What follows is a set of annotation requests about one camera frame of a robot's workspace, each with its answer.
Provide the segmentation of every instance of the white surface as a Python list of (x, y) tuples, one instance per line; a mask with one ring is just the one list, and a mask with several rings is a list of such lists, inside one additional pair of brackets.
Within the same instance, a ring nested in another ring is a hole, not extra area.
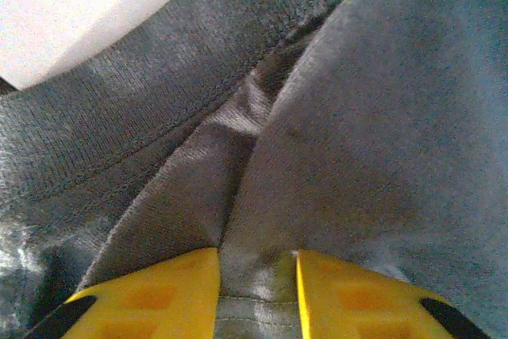
[(124, 36), (168, 0), (0, 0), (0, 76), (25, 89)]

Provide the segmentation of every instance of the yellow plastic object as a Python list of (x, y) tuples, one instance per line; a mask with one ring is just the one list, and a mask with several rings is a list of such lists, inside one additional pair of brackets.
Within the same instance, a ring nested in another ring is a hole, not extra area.
[(450, 339), (420, 305), (430, 291), (355, 264), (302, 250), (298, 304), (304, 339)]
[(90, 287), (97, 302), (64, 339), (160, 339), (214, 336), (219, 294), (215, 248), (204, 248)]

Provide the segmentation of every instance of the gray fabric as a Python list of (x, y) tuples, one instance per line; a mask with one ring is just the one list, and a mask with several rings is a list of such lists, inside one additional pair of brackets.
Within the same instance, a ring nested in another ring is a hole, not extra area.
[[(167, 156), (339, 1), (172, 0), (85, 64), (0, 97), (0, 335), (65, 300)], [(215, 224), (193, 237), (216, 242)]]

